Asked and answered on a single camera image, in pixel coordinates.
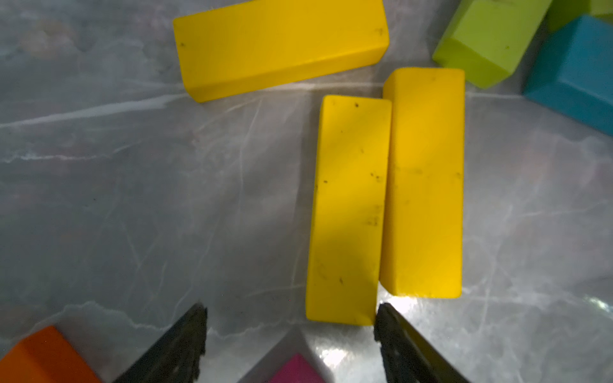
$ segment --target orange block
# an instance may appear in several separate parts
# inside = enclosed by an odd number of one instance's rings
[[[53,326],[23,339],[0,360],[0,382],[101,383]]]

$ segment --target block face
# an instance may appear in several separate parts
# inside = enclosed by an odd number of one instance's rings
[[[319,125],[306,317],[373,325],[392,103],[326,96]]]
[[[583,16],[543,45],[524,95],[613,134],[613,26]]]
[[[466,72],[489,88],[511,76],[536,33],[551,0],[463,0],[433,60]]]
[[[555,32],[585,13],[613,23],[613,0],[554,0],[547,25]]]
[[[325,383],[300,354],[296,354],[268,383]]]
[[[100,383],[53,326],[23,339],[0,360],[0,381]]]
[[[465,79],[458,69],[402,68],[394,103],[381,284],[394,295],[462,293]]]
[[[181,75],[199,102],[377,63],[382,0],[249,1],[174,21]]]

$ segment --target lime green block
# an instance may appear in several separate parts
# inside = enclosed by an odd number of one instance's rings
[[[547,16],[549,30],[557,31],[585,13],[613,24],[613,0],[554,0]]]
[[[432,59],[489,88],[515,72],[551,0],[462,0]]]

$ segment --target gray marble surface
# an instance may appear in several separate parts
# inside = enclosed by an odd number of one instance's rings
[[[0,1],[0,356],[55,324],[110,382],[201,300],[200,382],[385,381],[371,328],[304,315],[319,106],[433,66],[458,1],[384,0],[374,67],[197,104],[172,18],[232,2]],[[462,298],[379,295],[474,382],[613,381],[613,138],[519,96],[542,38],[466,94]]]

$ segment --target pink block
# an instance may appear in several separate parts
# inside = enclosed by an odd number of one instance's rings
[[[268,383],[326,383],[300,354],[277,371]]]

